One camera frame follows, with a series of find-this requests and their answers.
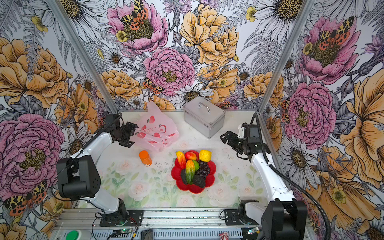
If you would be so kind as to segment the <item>yellow lemon toy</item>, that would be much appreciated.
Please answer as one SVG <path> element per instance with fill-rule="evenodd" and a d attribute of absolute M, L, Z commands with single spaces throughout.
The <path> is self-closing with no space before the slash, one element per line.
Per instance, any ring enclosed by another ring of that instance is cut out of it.
<path fill-rule="evenodd" d="M 210 162 L 212 159 L 212 152 L 208 150 L 201 150 L 199 152 L 199 160 L 205 163 Z"/>

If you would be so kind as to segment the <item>pink plastic bag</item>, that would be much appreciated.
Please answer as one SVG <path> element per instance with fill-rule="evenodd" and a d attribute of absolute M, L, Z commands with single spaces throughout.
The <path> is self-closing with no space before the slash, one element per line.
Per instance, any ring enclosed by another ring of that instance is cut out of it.
<path fill-rule="evenodd" d="M 162 113 L 154 102 L 148 103 L 147 112 L 137 121 L 131 141 L 149 151 L 161 152 L 180 136 L 174 121 Z"/>

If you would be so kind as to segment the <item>red yellow peach toy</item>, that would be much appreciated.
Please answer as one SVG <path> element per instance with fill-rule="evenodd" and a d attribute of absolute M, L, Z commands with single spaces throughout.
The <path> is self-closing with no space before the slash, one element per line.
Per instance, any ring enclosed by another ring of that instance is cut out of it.
<path fill-rule="evenodd" d="M 195 152 L 189 151 L 189 152 L 185 153 L 185 158 L 187 161 L 189 161 L 189 160 L 196 161 L 198 157 L 197 157 L 197 154 Z"/>

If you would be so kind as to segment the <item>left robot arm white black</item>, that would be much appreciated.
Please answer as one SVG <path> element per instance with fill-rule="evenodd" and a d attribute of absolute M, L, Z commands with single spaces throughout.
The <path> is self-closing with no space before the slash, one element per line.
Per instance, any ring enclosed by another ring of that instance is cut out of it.
<path fill-rule="evenodd" d="M 125 123 L 121 113 L 108 115 L 103 128 L 98 129 L 79 151 L 57 162 L 60 197 L 85 201 L 99 209 L 106 222 L 124 225 L 129 219 L 125 203 L 102 188 L 96 164 L 104 150 L 114 143 L 131 148 L 134 144 L 131 137 L 137 128 L 134 123 Z"/>

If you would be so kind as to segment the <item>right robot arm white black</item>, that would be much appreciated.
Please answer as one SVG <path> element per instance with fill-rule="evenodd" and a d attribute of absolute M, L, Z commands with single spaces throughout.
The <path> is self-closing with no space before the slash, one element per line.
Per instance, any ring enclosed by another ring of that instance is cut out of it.
<path fill-rule="evenodd" d="M 277 174 L 271 150 L 257 125 L 243 123 L 239 133 L 227 131 L 220 136 L 224 144 L 248 160 L 260 174 L 266 189 L 266 203 L 242 200 L 237 211 L 225 210 L 227 225 L 255 225 L 266 240 L 302 240 L 305 237 L 307 207 L 297 201 Z"/>

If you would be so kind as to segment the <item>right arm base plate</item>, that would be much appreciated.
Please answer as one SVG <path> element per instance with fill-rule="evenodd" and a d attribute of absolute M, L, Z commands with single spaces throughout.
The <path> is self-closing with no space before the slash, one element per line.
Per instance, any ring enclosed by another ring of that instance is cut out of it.
<path fill-rule="evenodd" d="M 241 217 L 238 209 L 224 209 L 220 218 L 225 221 L 226 226 L 256 226 L 257 222 L 246 217 Z"/>

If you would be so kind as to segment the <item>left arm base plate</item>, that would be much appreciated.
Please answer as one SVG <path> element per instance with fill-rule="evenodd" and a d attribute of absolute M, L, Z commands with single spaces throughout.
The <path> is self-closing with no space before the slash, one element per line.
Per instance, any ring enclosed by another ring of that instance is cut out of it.
<path fill-rule="evenodd" d="M 118 212 L 107 214 L 100 221 L 101 227 L 140 227 L 142 225 L 144 210 L 127 210 L 126 214 Z"/>

